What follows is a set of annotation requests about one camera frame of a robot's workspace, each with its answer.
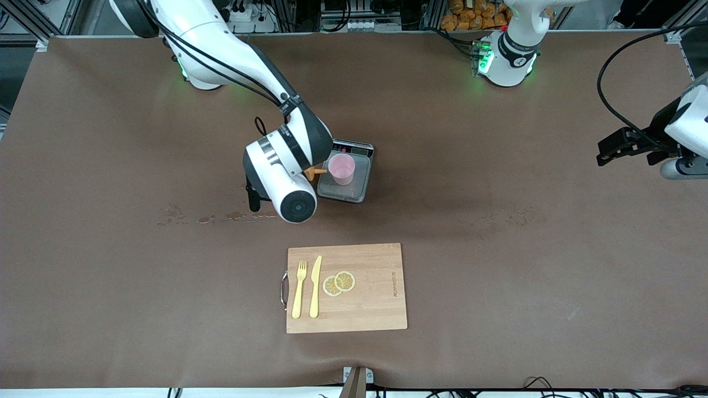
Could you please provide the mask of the bag of orange snacks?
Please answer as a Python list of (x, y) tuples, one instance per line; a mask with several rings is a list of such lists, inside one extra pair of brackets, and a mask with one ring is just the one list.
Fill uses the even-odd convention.
[(513, 18), (503, 0), (446, 0), (446, 5), (440, 23), (444, 31), (501, 29)]

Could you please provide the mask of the yellow plastic knife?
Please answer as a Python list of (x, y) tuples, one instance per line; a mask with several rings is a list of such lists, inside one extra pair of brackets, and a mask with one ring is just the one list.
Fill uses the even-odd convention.
[(309, 304), (309, 317), (311, 319), (316, 319), (319, 315), (319, 291), (320, 291), (320, 270), (321, 270), (322, 256), (318, 255), (315, 259), (314, 265), (312, 266), (312, 271), (310, 274), (312, 282), (312, 294)]

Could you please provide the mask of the yellow plastic fork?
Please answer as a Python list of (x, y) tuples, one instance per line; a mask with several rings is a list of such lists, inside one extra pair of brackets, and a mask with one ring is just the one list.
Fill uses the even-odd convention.
[(303, 310), (303, 284), (306, 276), (308, 275), (308, 262), (306, 260), (301, 260), (298, 264), (298, 269), (296, 270), (296, 290), (294, 293), (293, 309), (291, 310), (291, 317), (293, 319), (299, 319), (301, 317), (301, 311)]

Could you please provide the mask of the silver digital kitchen scale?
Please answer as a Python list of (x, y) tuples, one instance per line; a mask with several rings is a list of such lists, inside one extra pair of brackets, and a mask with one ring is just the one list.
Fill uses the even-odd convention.
[(372, 169), (374, 146), (345, 139), (334, 139), (333, 149), (329, 158), (324, 162), (324, 169), (328, 171), (329, 159), (338, 153), (349, 154), (356, 161), (356, 171), (351, 184), (341, 186), (334, 182), (329, 172), (321, 174), (317, 182), (317, 194), (335, 201), (363, 202)]

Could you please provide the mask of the white power strip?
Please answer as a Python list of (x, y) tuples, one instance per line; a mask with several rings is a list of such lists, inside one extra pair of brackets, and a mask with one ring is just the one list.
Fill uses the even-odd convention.
[(264, 0), (230, 0), (220, 15), (234, 34), (280, 33), (273, 7)]

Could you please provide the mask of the wooden cutting board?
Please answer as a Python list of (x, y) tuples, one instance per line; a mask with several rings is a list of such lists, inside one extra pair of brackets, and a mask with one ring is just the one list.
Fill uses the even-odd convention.
[[(309, 317), (312, 294), (311, 271), (322, 256), (319, 315)], [(308, 262), (303, 284), (303, 310), (293, 319), (296, 270)], [(341, 271), (356, 278), (356, 287), (330, 297), (322, 289), (324, 280)], [(399, 243), (290, 248), (287, 252), (287, 333), (374, 332), (405, 329), (408, 326), (402, 246)]]

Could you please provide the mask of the pink plastic cup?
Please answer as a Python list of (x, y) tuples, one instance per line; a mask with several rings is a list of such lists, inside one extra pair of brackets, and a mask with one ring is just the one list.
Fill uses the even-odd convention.
[(329, 159), (327, 170), (335, 183), (346, 186), (352, 182), (356, 161), (349, 154), (338, 153)]

